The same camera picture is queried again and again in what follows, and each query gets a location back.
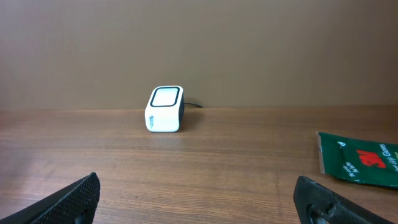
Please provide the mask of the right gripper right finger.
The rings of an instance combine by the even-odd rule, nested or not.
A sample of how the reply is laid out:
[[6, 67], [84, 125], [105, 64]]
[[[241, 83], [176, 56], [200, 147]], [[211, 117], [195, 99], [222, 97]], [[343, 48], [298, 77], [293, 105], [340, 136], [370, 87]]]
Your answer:
[[392, 224], [306, 176], [297, 179], [294, 204], [301, 223]]

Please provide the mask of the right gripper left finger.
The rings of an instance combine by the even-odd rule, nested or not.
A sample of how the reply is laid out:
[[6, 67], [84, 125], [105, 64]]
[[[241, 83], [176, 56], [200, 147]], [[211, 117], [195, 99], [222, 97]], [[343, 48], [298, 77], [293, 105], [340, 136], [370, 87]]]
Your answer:
[[100, 200], [100, 180], [92, 172], [29, 207], [1, 219], [1, 224], [92, 224]]

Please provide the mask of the green snack bag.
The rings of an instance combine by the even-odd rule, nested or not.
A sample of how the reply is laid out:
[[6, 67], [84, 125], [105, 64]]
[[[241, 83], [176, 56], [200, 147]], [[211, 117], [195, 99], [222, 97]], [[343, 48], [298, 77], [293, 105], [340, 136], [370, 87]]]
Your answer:
[[357, 184], [397, 188], [397, 145], [318, 133], [322, 173]]

